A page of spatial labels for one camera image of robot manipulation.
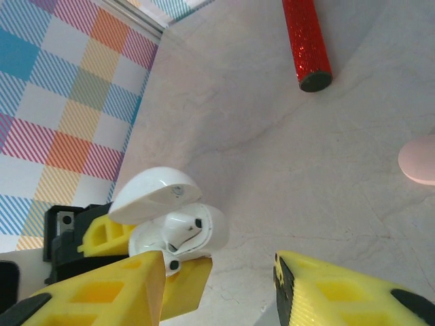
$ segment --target checkered wall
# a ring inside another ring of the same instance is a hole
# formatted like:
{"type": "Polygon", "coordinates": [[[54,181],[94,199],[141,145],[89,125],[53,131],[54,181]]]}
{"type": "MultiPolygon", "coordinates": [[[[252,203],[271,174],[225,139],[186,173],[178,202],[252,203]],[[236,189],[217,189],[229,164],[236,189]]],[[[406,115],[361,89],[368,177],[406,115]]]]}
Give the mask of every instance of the checkered wall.
{"type": "Polygon", "coordinates": [[[111,198],[157,45],[89,0],[0,0],[0,251],[111,198]]]}
{"type": "Polygon", "coordinates": [[[164,27],[208,5],[213,0],[127,0],[164,27]]]}

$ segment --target white table surface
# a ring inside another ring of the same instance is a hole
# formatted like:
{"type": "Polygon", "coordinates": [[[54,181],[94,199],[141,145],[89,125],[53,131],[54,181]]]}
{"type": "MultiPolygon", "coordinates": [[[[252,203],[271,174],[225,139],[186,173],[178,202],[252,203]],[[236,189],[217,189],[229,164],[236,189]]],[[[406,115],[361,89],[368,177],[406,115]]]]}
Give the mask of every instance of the white table surface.
{"type": "Polygon", "coordinates": [[[316,6],[335,76],[316,94],[298,89],[279,0],[217,0],[164,34],[116,192],[180,168],[231,237],[200,308],[163,325],[252,326],[275,296],[278,249],[435,301],[435,187],[397,163],[435,128],[435,2],[316,6]]]}

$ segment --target red glitter pen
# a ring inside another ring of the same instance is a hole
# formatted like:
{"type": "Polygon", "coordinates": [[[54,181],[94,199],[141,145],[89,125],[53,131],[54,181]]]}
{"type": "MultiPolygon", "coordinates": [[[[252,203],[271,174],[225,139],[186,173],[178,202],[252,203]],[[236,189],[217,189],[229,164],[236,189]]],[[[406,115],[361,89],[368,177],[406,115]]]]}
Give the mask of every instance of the red glitter pen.
{"type": "Polygon", "coordinates": [[[313,0],[283,0],[299,87],[318,92],[332,82],[332,71],[313,0]]]}

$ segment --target black cap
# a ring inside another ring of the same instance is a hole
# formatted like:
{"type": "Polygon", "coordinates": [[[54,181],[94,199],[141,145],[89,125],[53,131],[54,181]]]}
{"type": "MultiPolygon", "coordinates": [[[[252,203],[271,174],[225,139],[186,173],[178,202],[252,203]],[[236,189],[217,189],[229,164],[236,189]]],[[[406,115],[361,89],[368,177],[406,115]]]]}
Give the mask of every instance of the black cap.
{"type": "Polygon", "coordinates": [[[327,88],[332,83],[332,75],[326,71],[310,73],[299,83],[304,92],[314,93],[327,88]]]}

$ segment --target earbud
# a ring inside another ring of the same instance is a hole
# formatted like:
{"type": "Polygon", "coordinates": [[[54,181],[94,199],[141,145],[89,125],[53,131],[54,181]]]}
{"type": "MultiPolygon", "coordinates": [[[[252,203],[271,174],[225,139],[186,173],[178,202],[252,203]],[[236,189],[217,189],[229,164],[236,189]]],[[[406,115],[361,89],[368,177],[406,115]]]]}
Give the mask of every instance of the earbud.
{"type": "Polygon", "coordinates": [[[134,256],[147,251],[161,251],[166,268],[166,276],[174,275],[181,269],[180,260],[167,250],[167,244],[162,241],[158,232],[154,233],[153,237],[152,233],[146,233],[147,230],[150,230],[150,225],[147,223],[138,225],[133,230],[128,242],[128,254],[134,256]]]}
{"type": "Polygon", "coordinates": [[[162,238],[168,244],[168,250],[176,252],[187,240],[201,232],[203,222],[194,215],[181,212],[169,213],[162,228],[162,238]]]}

